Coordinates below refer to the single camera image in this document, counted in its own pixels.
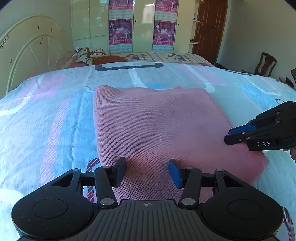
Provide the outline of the pink knit sweater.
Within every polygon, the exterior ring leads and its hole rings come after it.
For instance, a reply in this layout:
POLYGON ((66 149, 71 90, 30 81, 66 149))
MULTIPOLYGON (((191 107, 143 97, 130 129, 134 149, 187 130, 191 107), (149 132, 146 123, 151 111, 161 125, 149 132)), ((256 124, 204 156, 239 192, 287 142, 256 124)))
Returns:
POLYGON ((114 188, 117 200, 178 200, 168 172, 170 159, 204 173, 224 169, 251 184, 268 164, 245 144, 229 146, 229 120, 203 89, 95 89, 93 118, 103 166, 126 158, 125 177, 114 188))

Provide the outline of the dark wooden chair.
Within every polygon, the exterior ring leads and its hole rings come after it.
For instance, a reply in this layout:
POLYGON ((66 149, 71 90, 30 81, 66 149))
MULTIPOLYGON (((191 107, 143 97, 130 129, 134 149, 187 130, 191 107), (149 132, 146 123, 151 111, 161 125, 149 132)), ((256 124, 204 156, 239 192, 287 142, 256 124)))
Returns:
POLYGON ((255 67, 254 75, 271 77, 271 74, 277 64, 277 60, 266 52, 262 52, 260 61, 255 67))

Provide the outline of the pastel patterned bed quilt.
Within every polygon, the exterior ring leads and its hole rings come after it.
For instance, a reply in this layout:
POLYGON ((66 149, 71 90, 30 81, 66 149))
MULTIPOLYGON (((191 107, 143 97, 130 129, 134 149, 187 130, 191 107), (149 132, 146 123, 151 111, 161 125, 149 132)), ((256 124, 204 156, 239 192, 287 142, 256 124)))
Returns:
POLYGON ((204 65, 122 62, 31 77, 1 99, 1 240, 19 239, 11 220, 17 201, 70 169, 99 166, 93 120, 99 85, 201 88, 232 126, 295 101, 295 91, 273 78, 204 65))

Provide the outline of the floral cream bed sheet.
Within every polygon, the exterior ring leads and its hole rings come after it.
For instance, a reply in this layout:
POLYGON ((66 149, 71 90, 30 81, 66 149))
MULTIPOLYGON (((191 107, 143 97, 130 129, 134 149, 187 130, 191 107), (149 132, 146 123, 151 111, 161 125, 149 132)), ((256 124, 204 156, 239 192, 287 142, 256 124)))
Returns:
POLYGON ((169 52, 143 52, 143 53, 113 53, 107 55, 116 55, 124 57, 128 62, 148 61, 162 63, 182 63, 191 65, 202 65, 214 67, 203 57, 193 53, 169 53, 169 52))

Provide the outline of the cream corner shelves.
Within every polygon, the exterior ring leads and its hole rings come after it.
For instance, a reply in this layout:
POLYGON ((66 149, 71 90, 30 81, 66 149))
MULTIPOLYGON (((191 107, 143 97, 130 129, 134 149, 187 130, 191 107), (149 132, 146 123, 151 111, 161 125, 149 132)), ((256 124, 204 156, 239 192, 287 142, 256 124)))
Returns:
POLYGON ((192 16, 192 29, 191 29, 191 37, 190 37, 190 43, 189 43, 189 53, 193 52, 193 47, 198 45, 198 42, 195 41, 196 38, 196 32, 197 28, 199 27, 199 24, 202 22, 199 20, 199 7, 204 4, 204 0, 195 0, 194 5, 194 11, 192 16))

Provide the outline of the brown wooden door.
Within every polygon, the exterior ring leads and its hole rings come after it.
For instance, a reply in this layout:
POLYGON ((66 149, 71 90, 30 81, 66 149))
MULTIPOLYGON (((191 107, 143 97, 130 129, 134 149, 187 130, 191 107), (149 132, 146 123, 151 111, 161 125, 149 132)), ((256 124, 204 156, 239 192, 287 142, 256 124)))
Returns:
POLYGON ((198 7, 193 53, 216 64, 227 16, 227 0, 205 0, 198 7))

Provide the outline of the orange striped cushion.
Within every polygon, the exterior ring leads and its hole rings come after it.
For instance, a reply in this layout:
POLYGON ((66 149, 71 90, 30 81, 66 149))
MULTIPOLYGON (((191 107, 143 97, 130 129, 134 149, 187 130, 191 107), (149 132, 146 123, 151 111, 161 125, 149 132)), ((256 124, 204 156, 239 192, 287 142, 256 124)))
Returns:
POLYGON ((103 55, 99 57, 95 57, 92 65, 102 65, 108 63, 118 63, 118 62, 127 62, 124 57, 116 56, 116 55, 103 55))

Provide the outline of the patterned pillow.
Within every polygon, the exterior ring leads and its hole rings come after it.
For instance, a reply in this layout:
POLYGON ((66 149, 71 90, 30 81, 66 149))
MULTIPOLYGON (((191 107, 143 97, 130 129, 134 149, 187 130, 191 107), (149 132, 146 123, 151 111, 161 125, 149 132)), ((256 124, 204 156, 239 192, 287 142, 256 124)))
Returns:
POLYGON ((93 65, 96 58, 106 55, 106 52, 102 48, 79 48, 77 50, 77 61, 83 62, 87 65, 93 65))

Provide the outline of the lower right pink poster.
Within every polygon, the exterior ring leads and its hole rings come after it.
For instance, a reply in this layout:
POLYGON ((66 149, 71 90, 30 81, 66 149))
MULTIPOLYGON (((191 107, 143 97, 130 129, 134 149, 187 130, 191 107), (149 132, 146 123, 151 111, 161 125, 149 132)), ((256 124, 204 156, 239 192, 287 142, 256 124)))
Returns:
POLYGON ((172 46, 175 38, 175 27, 175 22, 155 20, 153 44, 172 46))

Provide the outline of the pink poster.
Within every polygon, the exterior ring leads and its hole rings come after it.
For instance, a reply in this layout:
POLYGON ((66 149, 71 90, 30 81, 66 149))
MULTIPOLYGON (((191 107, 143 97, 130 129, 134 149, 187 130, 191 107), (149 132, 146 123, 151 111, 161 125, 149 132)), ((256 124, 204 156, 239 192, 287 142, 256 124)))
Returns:
POLYGON ((178 0, 156 0, 156 11, 178 12, 178 0))
POLYGON ((109 20, 109 44, 131 44, 132 23, 132 19, 109 20))
POLYGON ((153 44, 172 46, 175 38, 175 27, 175 22, 155 20, 153 44))
POLYGON ((129 10, 133 9, 132 0, 109 0, 109 10, 129 10))

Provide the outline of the upper right pink poster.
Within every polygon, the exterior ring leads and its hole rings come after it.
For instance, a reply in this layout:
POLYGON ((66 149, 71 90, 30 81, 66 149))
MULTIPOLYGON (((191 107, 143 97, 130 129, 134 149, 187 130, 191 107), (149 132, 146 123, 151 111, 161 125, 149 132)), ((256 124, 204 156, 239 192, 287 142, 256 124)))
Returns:
POLYGON ((156 0, 156 11, 178 12, 178 0, 156 0))

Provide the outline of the cream round headboard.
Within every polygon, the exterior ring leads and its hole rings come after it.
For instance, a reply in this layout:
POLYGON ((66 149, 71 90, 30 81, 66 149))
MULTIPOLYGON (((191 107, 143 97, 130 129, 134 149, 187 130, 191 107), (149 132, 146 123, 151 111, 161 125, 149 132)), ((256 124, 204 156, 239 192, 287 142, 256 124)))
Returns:
POLYGON ((49 16, 29 16, 1 36, 1 97, 24 80, 60 69, 74 54, 72 41, 49 16))

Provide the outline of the lower left pink poster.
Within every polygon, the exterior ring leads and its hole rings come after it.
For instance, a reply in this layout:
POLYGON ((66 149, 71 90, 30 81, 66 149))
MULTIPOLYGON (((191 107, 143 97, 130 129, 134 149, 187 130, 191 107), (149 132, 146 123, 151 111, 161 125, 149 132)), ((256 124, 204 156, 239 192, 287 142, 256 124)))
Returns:
POLYGON ((132 23, 132 19, 109 20, 109 44, 131 44, 132 23))

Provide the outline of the cream wardrobe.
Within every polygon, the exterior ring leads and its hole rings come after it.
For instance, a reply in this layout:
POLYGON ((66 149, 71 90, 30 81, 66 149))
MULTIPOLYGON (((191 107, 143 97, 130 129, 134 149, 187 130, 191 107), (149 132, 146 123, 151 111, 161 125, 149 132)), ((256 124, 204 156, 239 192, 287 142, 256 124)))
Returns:
POLYGON ((102 48, 106 53, 187 53, 195 1, 178 1, 178 12, 156 11, 156 1, 133 1, 133 9, 109 10, 109 1, 71 1, 72 40, 75 49, 102 48), (109 20, 132 19, 132 43, 109 44, 109 20), (155 20, 175 22, 174 44, 154 45, 155 20))

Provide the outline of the upper left pink poster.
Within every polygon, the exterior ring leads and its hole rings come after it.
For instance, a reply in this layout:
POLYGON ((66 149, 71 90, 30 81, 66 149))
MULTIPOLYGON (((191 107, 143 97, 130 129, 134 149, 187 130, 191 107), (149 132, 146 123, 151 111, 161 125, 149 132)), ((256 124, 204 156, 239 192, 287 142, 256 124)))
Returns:
POLYGON ((133 9, 132 0, 109 0, 109 10, 129 10, 133 9))

